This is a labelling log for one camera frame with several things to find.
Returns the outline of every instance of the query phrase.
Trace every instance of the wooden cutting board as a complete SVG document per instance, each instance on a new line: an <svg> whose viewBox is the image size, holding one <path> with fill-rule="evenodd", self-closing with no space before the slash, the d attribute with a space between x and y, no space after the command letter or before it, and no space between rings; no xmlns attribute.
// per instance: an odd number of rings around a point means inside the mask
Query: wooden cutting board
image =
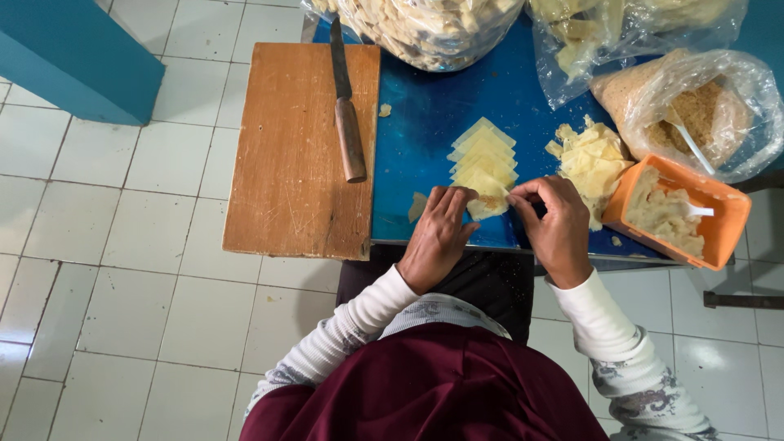
<svg viewBox="0 0 784 441"><path fill-rule="evenodd" d="M335 128L329 45L256 43L223 249L366 261L380 48L346 45L368 179L348 184Z"/></svg>

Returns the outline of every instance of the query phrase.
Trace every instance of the white floor tile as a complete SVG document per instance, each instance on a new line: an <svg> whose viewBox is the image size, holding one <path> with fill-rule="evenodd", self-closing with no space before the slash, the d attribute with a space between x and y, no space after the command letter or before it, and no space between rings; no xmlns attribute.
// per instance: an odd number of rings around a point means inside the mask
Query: white floor tile
<svg viewBox="0 0 784 441"><path fill-rule="evenodd" d="M158 359L239 370L256 286L180 276Z"/></svg>
<svg viewBox="0 0 784 441"><path fill-rule="evenodd" d="M46 441L62 390L62 383L22 378L2 438Z"/></svg>
<svg viewBox="0 0 784 441"><path fill-rule="evenodd" d="M749 259L749 242L746 238L746 228L743 228L743 233L738 239L738 245L735 246L735 259Z"/></svg>
<svg viewBox="0 0 784 441"><path fill-rule="evenodd" d="M0 318L0 340L33 342L57 266L57 262L21 259Z"/></svg>
<svg viewBox="0 0 784 441"><path fill-rule="evenodd" d="M138 137L139 127L74 118L52 179L122 187Z"/></svg>
<svg viewBox="0 0 784 441"><path fill-rule="evenodd" d="M0 176L0 253L22 254L46 182Z"/></svg>
<svg viewBox="0 0 784 441"><path fill-rule="evenodd" d="M24 375L65 381L98 267L63 264L46 302Z"/></svg>
<svg viewBox="0 0 784 441"><path fill-rule="evenodd" d="M75 352L49 441L135 441L155 362Z"/></svg>
<svg viewBox="0 0 784 441"><path fill-rule="evenodd" d="M250 63L257 42L299 43L305 11L301 8L246 5L232 61Z"/></svg>
<svg viewBox="0 0 784 441"><path fill-rule="evenodd" d="M277 5L299 8L299 0L247 0L247 2L257 5Z"/></svg>
<svg viewBox="0 0 784 441"><path fill-rule="evenodd" d="M231 61L245 5L212 0L180 0L167 56Z"/></svg>
<svg viewBox="0 0 784 441"><path fill-rule="evenodd" d="M568 322L561 307L555 300L555 293L547 286L544 277L534 278L534 305L531 317Z"/></svg>
<svg viewBox="0 0 784 441"><path fill-rule="evenodd" d="M114 0L109 16L148 51L162 54L177 0Z"/></svg>
<svg viewBox="0 0 784 441"><path fill-rule="evenodd" d="M5 97L5 103L19 104L20 106L35 106L37 108L57 108L56 105L44 100L18 84L11 86L8 96Z"/></svg>
<svg viewBox="0 0 784 441"><path fill-rule="evenodd" d="M784 264L784 189L769 188L749 194L751 213L746 222L749 258Z"/></svg>
<svg viewBox="0 0 784 441"><path fill-rule="evenodd" d="M99 264L119 198L118 188L50 182L24 255Z"/></svg>
<svg viewBox="0 0 784 441"><path fill-rule="evenodd" d="M255 284L259 278L261 256L232 253L220 248L226 205L225 201L198 199L180 274Z"/></svg>
<svg viewBox="0 0 784 441"><path fill-rule="evenodd" d="M0 173L49 178L71 116L6 104L0 112Z"/></svg>
<svg viewBox="0 0 784 441"><path fill-rule="evenodd" d="M767 436L754 344L675 336L678 380L719 432Z"/></svg>
<svg viewBox="0 0 784 441"><path fill-rule="evenodd" d="M139 135L125 188L196 196L211 137L212 127L152 122Z"/></svg>
<svg viewBox="0 0 784 441"><path fill-rule="evenodd" d="M220 101L218 127L239 129L242 123L242 111L245 108L245 92L248 89L248 73L250 64L232 63L229 67L229 78Z"/></svg>
<svg viewBox="0 0 784 441"><path fill-rule="evenodd" d="M613 420L611 418L597 418L597 421L599 421L599 425L604 429L604 433L606 433L607 436L620 432L623 427L618 420Z"/></svg>
<svg viewBox="0 0 784 441"><path fill-rule="evenodd" d="M101 264L176 274L196 198L124 190Z"/></svg>
<svg viewBox="0 0 784 441"><path fill-rule="evenodd" d="M634 324L653 332L673 332L667 271L600 273L599 276Z"/></svg>
<svg viewBox="0 0 784 441"><path fill-rule="evenodd" d="M226 439L239 373L158 363L139 441Z"/></svg>
<svg viewBox="0 0 784 441"><path fill-rule="evenodd" d="M22 376L24 360L27 359L29 351L30 346L27 344L0 341L0 354L2 354L2 363L0 363L0 430L3 429L5 419L11 409L13 396Z"/></svg>
<svg viewBox="0 0 784 441"><path fill-rule="evenodd" d="M259 286L242 372L264 374L275 367L295 344L316 329L319 320L332 317L334 309L334 294Z"/></svg>
<svg viewBox="0 0 784 441"><path fill-rule="evenodd" d="M720 433L719 439L721 441L765 441L767 438L757 438L756 436L730 435L728 433Z"/></svg>
<svg viewBox="0 0 784 441"><path fill-rule="evenodd" d="M752 262L751 274L756 295L784 295L784 265ZM761 344L784 346L784 311L756 309L757 332Z"/></svg>
<svg viewBox="0 0 784 441"><path fill-rule="evenodd" d="M152 119L214 126L229 64L164 56L166 66Z"/></svg>
<svg viewBox="0 0 784 441"><path fill-rule="evenodd" d="M77 349L157 359L175 275L103 267Z"/></svg>
<svg viewBox="0 0 784 441"><path fill-rule="evenodd" d="M760 346L765 410L768 412L768 435L784 439L784 348Z"/></svg>
<svg viewBox="0 0 784 441"><path fill-rule="evenodd" d="M259 283L299 290L337 293L339 261L298 257L265 257L261 262Z"/></svg>
<svg viewBox="0 0 784 441"><path fill-rule="evenodd" d="M11 282L13 282L13 275L16 273L17 265L19 265L19 256L0 254L0 305L5 304L5 298L11 289Z"/></svg>
<svg viewBox="0 0 784 441"><path fill-rule="evenodd" d="M675 349L673 345L673 335L669 333L651 332L648 333L648 336L651 338L651 341L653 341L656 355L661 357L667 367L675 372ZM590 366L590 363L588 374L593 377L593 367ZM593 414L597 418L613 419L612 415L610 414L610 399L601 396L599 391L596 390L596 386L593 385L593 380L589 381L589 383L588 405L593 411Z"/></svg>
<svg viewBox="0 0 784 441"><path fill-rule="evenodd" d="M531 319L528 346L547 355L565 370L588 402L589 361L575 350L571 323Z"/></svg>
<svg viewBox="0 0 784 441"><path fill-rule="evenodd" d="M100 6L100 8L103 9L105 13L109 12L109 7L111 6L111 2L112 0L96 0L96 4Z"/></svg>
<svg viewBox="0 0 784 441"><path fill-rule="evenodd" d="M263 375L240 374L240 382L237 384L237 396L234 398L234 410L231 411L231 426L229 427L228 441L238 441L242 430L245 409L250 404L250 397L256 391L258 383L263 380Z"/></svg>
<svg viewBox="0 0 784 441"><path fill-rule="evenodd" d="M204 176L198 191L199 196L229 199L239 137L239 130L215 128L215 133L212 134L212 144L209 146L207 165L204 168Z"/></svg>
<svg viewBox="0 0 784 441"><path fill-rule="evenodd" d="M751 295L748 261L715 272L707 268L670 271L673 290L675 333L694 337L757 343L757 324L750 308L706 308L704 291L716 294Z"/></svg>
<svg viewBox="0 0 784 441"><path fill-rule="evenodd" d="M8 96L8 92L11 90L11 85L7 82L0 82L0 103L5 103L5 97Z"/></svg>

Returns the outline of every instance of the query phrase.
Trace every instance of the clear plastic bag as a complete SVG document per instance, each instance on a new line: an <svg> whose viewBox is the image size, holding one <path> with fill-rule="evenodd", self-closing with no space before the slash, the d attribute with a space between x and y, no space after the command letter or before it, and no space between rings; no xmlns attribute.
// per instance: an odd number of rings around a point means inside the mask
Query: clear plastic bag
<svg viewBox="0 0 784 441"><path fill-rule="evenodd" d="M749 55L715 49L675 51L596 77L591 92L610 114L630 153L658 153L710 176L674 126L675 109L716 169L735 183L757 175L782 152L784 104L770 68Z"/></svg>
<svg viewBox="0 0 784 441"><path fill-rule="evenodd" d="M531 0L539 83L553 109L588 90L594 75L676 48L725 49L748 0Z"/></svg>
<svg viewBox="0 0 784 441"><path fill-rule="evenodd" d="M458 71L490 52L525 0L303 0L424 71Z"/></svg>

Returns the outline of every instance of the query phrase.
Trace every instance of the white long sleeve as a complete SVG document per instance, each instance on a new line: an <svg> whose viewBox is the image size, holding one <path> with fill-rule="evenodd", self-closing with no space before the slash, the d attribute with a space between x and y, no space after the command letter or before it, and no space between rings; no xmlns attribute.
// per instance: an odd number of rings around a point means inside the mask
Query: white long sleeve
<svg viewBox="0 0 784 441"><path fill-rule="evenodd" d="M315 387L364 344L392 322L398 312L419 296L405 283L394 265L335 315L323 319L277 366L268 370L253 393L245 416L267 393L287 385Z"/></svg>
<svg viewBox="0 0 784 441"><path fill-rule="evenodd" d="M572 321L575 347L591 359L594 385L624 424L613 441L717 440L708 418L654 353L647 331L621 312L596 270L570 290L546 281Z"/></svg>

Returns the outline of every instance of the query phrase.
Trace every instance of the maroon headscarf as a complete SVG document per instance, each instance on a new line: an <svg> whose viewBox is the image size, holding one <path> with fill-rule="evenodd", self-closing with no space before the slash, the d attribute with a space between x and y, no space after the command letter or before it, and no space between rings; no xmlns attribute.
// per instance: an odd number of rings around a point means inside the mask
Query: maroon headscarf
<svg viewBox="0 0 784 441"><path fill-rule="evenodd" d="M478 326L428 323L367 344L316 389L266 394L240 441L272 439L608 437L553 360Z"/></svg>

